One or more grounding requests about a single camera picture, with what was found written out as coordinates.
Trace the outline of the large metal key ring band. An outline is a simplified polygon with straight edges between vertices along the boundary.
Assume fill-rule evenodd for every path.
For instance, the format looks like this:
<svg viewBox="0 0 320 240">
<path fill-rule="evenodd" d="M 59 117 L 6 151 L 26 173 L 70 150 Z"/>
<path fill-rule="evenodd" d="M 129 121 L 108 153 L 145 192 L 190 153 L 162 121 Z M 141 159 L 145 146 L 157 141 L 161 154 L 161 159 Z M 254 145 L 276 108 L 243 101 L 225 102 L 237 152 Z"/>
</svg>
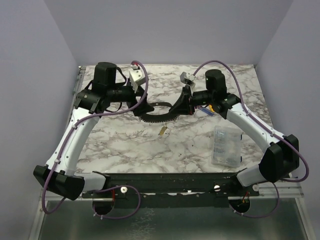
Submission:
<svg viewBox="0 0 320 240">
<path fill-rule="evenodd" d="M 152 107 L 168 107 L 171 108 L 172 104 L 169 102 L 153 102 L 150 103 Z M 175 121 L 178 118 L 178 114 L 173 113 L 164 113 L 159 115 L 153 115 L 153 114 L 143 114 L 139 116 L 140 120 L 142 120 L 145 123 L 165 123 L 170 121 Z"/>
</svg>

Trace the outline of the yellow key tag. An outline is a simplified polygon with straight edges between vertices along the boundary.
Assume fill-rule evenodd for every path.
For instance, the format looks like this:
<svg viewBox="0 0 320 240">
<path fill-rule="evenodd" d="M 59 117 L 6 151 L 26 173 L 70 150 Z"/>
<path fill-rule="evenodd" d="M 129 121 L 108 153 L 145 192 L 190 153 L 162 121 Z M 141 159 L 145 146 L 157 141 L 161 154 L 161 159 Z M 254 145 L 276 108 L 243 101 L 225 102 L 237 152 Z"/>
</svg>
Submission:
<svg viewBox="0 0 320 240">
<path fill-rule="evenodd" d="M 166 132 L 166 130 L 167 130 L 168 128 L 167 128 L 167 126 L 163 126 L 162 128 L 161 128 L 161 130 L 159 131 L 159 136 L 162 136 L 165 132 Z"/>
</svg>

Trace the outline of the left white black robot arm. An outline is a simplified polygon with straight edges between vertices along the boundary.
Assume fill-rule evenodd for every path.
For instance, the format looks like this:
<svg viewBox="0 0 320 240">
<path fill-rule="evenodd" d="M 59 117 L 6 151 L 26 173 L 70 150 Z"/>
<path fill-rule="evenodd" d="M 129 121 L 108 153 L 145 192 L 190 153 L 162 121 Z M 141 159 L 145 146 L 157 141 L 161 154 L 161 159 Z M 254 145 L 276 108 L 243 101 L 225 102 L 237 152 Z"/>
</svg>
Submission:
<svg viewBox="0 0 320 240">
<path fill-rule="evenodd" d="M 95 125 L 103 116 L 111 116 L 106 109 L 112 103 L 126 103 L 127 112 L 136 116 L 151 112 L 154 108 L 147 103 L 148 76 L 143 65 L 133 61 L 129 79 L 117 83 L 116 75 L 121 69 L 111 62 L 99 62 L 94 69 L 93 79 L 81 90 L 73 104 L 70 122 L 58 147 L 45 165 L 37 165 L 33 175 L 50 191 L 69 200 L 77 199 L 81 193 L 94 191 L 106 197 L 111 186 L 101 173 L 77 176 L 76 168 L 80 153 Z"/>
</svg>

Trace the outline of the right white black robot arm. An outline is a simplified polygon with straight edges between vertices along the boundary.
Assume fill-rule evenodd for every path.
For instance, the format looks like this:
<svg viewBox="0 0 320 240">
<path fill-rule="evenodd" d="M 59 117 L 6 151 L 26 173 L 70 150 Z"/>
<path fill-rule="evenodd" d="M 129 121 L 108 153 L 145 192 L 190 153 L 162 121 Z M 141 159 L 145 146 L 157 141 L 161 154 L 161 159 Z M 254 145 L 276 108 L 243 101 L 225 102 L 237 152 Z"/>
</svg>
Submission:
<svg viewBox="0 0 320 240">
<path fill-rule="evenodd" d="M 205 72 L 205 90 L 194 91 L 195 76 L 183 72 L 184 83 L 181 95 L 169 110 L 171 114 L 192 115 L 197 106 L 211 105 L 222 118 L 230 121 L 245 132 L 261 149 L 263 157 L 259 164 L 236 174 L 229 189 L 240 196 L 248 186 L 260 182 L 275 183 L 300 165 L 299 141 L 294 135 L 283 135 L 246 110 L 241 99 L 227 91 L 225 75 L 218 69 Z"/>
</svg>

